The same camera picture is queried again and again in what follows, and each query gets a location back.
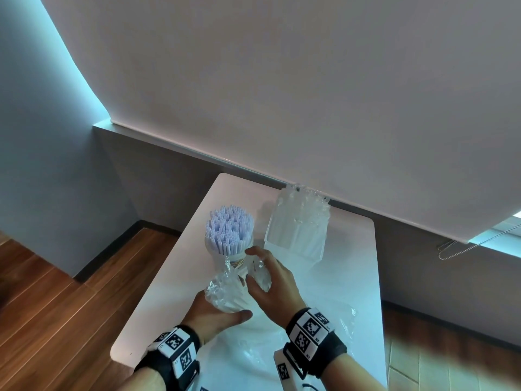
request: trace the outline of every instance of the white table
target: white table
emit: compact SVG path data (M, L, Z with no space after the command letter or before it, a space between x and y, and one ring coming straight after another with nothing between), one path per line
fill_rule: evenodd
M230 204L245 208L255 218L256 243L263 243L279 192L227 174L217 177L114 342L110 351L114 361L136 366L147 345L182 320L195 294L215 275L212 258L204 245L204 225L209 212ZM320 295L335 297L357 310L351 350L356 361L387 386L373 221L332 207L323 259L313 268L312 275L315 288L312 296L316 296L314 292L319 288ZM299 285L299 289L306 299L307 287ZM200 349L200 377L205 388L282 389L274 363L256 371L252 365L241 365L240 357L237 361L233 354L225 337L218 337ZM237 382L236 388L230 385L232 380Z

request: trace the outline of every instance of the forearm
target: forearm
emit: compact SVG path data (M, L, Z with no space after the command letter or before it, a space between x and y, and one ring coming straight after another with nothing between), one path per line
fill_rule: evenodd
M320 377L327 391L380 391L385 388L347 354L338 356Z
M119 391L166 391L165 381L151 368L141 368L130 376Z

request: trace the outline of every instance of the roller blind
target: roller blind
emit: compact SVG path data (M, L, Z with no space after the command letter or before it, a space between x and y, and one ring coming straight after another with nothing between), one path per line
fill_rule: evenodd
M43 0L112 121L459 241L521 209L521 0Z

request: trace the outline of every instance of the left hand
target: left hand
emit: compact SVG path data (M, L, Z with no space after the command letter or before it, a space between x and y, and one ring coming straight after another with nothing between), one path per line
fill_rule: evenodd
M204 291L199 291L188 313L181 321L181 325L189 326L197 333L202 347L223 330L242 324L249 320L252 315L250 310L231 314L223 313L206 300Z

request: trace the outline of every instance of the window sill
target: window sill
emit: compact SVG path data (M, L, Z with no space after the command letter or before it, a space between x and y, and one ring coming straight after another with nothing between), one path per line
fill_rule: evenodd
M501 233L501 230L486 230L485 232L470 240L470 243L478 244L484 240L487 240L497 235L498 233ZM492 241L489 241L488 243L483 244L482 247L487 247L492 250L504 252L505 254L509 254L512 256L521 257L521 237L519 236L505 234Z

